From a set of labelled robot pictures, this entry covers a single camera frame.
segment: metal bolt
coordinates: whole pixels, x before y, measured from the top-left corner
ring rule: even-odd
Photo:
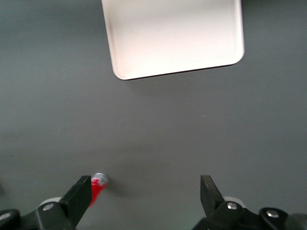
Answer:
[[[276,212],[275,210],[268,210],[267,214],[268,214],[269,217],[272,217],[272,218],[278,218],[279,217],[278,212]]]
[[[48,204],[48,205],[43,207],[43,211],[48,211],[48,210],[52,209],[53,206],[54,206],[53,204]]]
[[[0,220],[6,219],[6,218],[8,218],[8,217],[10,217],[10,216],[11,216],[11,214],[10,214],[9,212],[4,213],[4,214],[2,214],[2,215],[0,216]]]
[[[231,210],[236,210],[238,208],[238,206],[236,205],[236,203],[229,202],[227,204],[227,208],[231,209]]]

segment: red object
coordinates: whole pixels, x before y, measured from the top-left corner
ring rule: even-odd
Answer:
[[[95,177],[96,174],[92,177],[92,201],[89,205],[92,206],[98,195],[104,190],[108,185],[108,179]]]

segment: gray surface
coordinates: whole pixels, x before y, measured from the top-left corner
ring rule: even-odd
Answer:
[[[201,174],[251,211],[307,213],[306,1],[245,0],[236,65],[131,81],[112,72],[99,0],[0,11],[0,209],[104,172],[80,230],[189,230]]]

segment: tray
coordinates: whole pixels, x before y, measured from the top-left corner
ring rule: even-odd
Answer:
[[[114,74],[123,80],[237,63],[240,0],[102,0]]]

